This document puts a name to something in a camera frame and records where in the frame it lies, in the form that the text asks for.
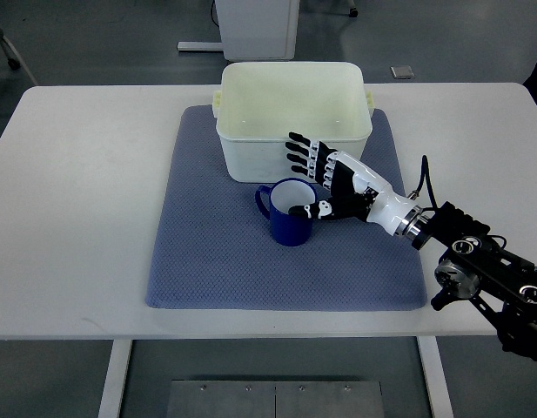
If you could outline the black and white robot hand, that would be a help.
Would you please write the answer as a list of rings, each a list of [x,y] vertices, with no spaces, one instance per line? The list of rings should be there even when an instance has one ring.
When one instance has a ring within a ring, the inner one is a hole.
[[[328,199],[288,210],[306,219],[357,218],[382,226],[391,235],[414,237],[420,231],[422,209],[393,190],[373,169],[346,152],[291,132],[285,147],[292,171],[302,174],[329,193]]]

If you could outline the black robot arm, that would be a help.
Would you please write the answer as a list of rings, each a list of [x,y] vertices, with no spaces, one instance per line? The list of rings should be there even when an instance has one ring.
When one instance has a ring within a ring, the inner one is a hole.
[[[453,204],[438,206],[427,157],[409,198],[416,199],[423,186],[431,205],[416,211],[406,236],[417,250],[430,239],[446,248],[434,270],[441,290],[431,306],[439,311],[469,301],[496,329],[505,352],[537,361],[537,266],[507,251],[504,237]]]

